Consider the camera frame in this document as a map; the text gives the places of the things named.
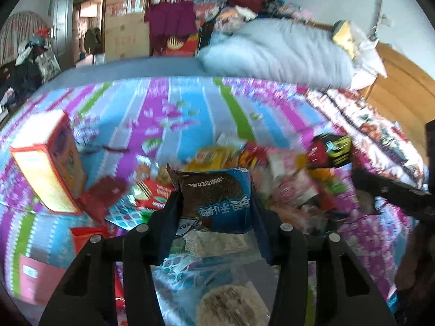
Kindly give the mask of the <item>colourful striped bed sheet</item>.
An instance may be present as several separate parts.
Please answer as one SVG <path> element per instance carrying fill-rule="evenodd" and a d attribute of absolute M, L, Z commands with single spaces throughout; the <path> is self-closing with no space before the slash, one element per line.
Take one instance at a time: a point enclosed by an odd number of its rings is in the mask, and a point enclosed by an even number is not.
<path fill-rule="evenodd" d="M 157 162 L 187 162 L 213 146 L 221 134 L 259 146 L 307 149 L 323 133 L 340 133 L 305 94 L 309 88 L 264 80 L 163 77 L 137 78 L 71 87 L 32 96 L 1 130 L 1 282 L 11 297 L 19 295 L 20 255 L 66 269 L 76 253 L 70 228 L 93 226 L 89 216 L 58 215 L 37 198 L 18 170 L 9 146 L 22 124 L 35 113 L 65 110 L 89 145 L 128 147 L 127 154 L 100 151 L 83 157 L 89 186 L 104 175 L 133 176 L 136 155 Z M 386 298 L 392 299 L 394 275 L 414 222 L 401 209 L 379 199 L 379 215 L 358 210 L 349 166 L 335 173 L 348 191 L 339 209 L 349 221 L 339 228 L 349 246 Z M 194 325 L 202 295 L 230 282 L 229 269 L 212 275 L 223 258 L 173 258 L 153 270 L 167 325 Z"/>

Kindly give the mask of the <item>wooden headboard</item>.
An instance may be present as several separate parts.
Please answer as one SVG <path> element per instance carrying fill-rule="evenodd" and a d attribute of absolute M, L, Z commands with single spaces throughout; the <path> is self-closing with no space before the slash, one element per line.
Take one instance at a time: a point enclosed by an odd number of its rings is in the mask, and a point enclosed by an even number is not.
<path fill-rule="evenodd" d="M 385 43 L 377 45 L 377 52 L 388 76 L 378 76 L 360 93 L 378 113 L 399 123 L 424 164 L 428 164 L 425 125 L 435 116 L 434 80 Z"/>

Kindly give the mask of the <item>maroon garment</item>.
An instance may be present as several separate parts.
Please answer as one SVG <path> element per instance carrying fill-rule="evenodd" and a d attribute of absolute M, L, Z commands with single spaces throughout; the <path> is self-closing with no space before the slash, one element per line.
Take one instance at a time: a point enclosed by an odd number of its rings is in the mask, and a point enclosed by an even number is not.
<path fill-rule="evenodd" d="M 150 45 L 155 50 L 163 49 L 170 37 L 179 40 L 198 32 L 193 1 L 162 2 L 151 5 L 145 13 L 150 27 Z"/>

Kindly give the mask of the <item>pile of clothes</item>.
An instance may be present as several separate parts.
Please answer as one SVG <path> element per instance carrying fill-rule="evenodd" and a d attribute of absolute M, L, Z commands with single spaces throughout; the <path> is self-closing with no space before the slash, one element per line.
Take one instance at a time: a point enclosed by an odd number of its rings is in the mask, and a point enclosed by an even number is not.
<path fill-rule="evenodd" d="M 193 0 L 196 19 L 232 34 L 256 18 L 289 18 L 306 23 L 312 13 L 284 0 Z"/>

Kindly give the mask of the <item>round rice cracker packet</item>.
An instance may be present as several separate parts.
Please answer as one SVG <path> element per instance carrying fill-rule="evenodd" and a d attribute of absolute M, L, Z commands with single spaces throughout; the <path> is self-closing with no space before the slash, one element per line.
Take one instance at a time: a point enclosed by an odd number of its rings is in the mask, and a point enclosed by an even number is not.
<path fill-rule="evenodd" d="M 252 283 L 213 288 L 201 298 L 196 325 L 268 325 L 270 313 Z"/>

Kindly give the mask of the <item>pile of assorted snacks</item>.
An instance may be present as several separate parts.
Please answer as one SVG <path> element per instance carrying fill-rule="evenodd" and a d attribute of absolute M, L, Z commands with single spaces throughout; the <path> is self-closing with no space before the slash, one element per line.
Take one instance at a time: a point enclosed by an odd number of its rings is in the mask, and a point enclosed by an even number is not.
<path fill-rule="evenodd" d="M 333 168 L 310 169 L 298 149 L 264 147 L 221 134 L 215 145 L 199 149 L 186 163 L 157 163 L 141 155 L 136 161 L 128 201 L 143 212 L 145 221 L 176 191 L 168 167 L 178 171 L 246 168 L 251 175 L 251 193 L 256 193 L 264 207 L 276 212 L 283 222 L 304 233 L 322 234 L 349 216 L 340 211 L 338 201 L 347 193 L 347 185 Z M 182 219 L 184 232 L 205 230 L 198 220 Z"/>

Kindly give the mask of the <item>pink flat packet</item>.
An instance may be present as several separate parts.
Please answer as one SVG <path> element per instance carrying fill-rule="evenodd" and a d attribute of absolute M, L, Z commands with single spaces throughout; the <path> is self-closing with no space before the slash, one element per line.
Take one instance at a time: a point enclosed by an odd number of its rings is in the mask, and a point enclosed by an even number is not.
<path fill-rule="evenodd" d="M 20 255 L 20 297 L 30 304 L 46 306 L 65 272 L 65 269 Z"/>

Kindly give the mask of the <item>orange yellow snack box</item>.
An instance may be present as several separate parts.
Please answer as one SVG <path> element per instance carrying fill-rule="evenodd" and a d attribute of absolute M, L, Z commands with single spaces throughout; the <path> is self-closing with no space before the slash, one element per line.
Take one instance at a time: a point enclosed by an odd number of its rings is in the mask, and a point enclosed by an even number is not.
<path fill-rule="evenodd" d="M 32 114 L 18 130 L 10 152 L 47 209 L 56 214 L 81 213 L 79 198 L 86 173 L 65 110 Z"/>

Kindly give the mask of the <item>floral pillow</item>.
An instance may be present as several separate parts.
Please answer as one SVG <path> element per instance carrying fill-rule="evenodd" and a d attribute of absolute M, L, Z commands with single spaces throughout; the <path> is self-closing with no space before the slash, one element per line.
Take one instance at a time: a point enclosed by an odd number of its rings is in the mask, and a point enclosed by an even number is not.
<path fill-rule="evenodd" d="M 419 189 L 423 186 L 422 156 L 400 126 L 380 115 L 359 92 L 310 88 L 305 96 L 314 108 L 348 134 L 375 172 Z"/>

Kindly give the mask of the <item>grey folded duvet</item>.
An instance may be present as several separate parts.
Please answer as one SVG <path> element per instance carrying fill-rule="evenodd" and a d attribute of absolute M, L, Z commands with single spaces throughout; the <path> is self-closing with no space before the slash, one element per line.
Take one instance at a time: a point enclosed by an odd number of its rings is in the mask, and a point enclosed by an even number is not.
<path fill-rule="evenodd" d="M 197 58 L 212 76 L 361 90 L 377 76 L 387 76 L 376 46 L 351 21 L 323 30 L 284 18 L 258 18 L 230 36 L 214 35 Z"/>

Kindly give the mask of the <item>red gift bag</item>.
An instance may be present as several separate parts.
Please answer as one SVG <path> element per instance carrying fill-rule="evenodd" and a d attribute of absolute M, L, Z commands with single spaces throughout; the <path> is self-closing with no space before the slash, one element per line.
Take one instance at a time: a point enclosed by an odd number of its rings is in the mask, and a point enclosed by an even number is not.
<path fill-rule="evenodd" d="M 198 33 L 190 35 L 185 40 L 170 37 L 161 52 L 154 51 L 153 56 L 195 57 L 199 43 Z"/>

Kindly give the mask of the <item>blue Oreo snack packet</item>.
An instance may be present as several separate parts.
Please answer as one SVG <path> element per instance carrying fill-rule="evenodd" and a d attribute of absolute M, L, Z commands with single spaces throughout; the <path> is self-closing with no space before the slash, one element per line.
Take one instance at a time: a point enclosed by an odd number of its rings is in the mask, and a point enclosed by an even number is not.
<path fill-rule="evenodd" d="M 181 217 L 195 219 L 205 230 L 244 234 L 252 228 L 251 175 L 246 168 L 178 171 L 168 167 L 184 201 Z"/>

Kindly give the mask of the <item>stacked cardboard boxes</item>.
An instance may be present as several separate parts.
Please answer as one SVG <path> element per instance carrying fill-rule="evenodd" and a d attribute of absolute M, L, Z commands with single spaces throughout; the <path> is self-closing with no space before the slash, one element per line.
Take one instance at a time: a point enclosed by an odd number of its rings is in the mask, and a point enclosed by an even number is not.
<path fill-rule="evenodd" d="M 107 62 L 150 55 L 150 0 L 103 0 L 102 39 Z"/>

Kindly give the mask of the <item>wooden chair with clothes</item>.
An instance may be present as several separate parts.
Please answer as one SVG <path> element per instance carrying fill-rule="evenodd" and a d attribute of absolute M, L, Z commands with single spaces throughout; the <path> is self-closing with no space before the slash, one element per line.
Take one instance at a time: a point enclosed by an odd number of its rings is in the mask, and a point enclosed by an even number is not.
<path fill-rule="evenodd" d="M 43 28 L 18 48 L 13 64 L 1 68 L 1 103 L 24 101 L 44 83 L 60 74 L 61 69 L 51 47 L 51 31 Z"/>

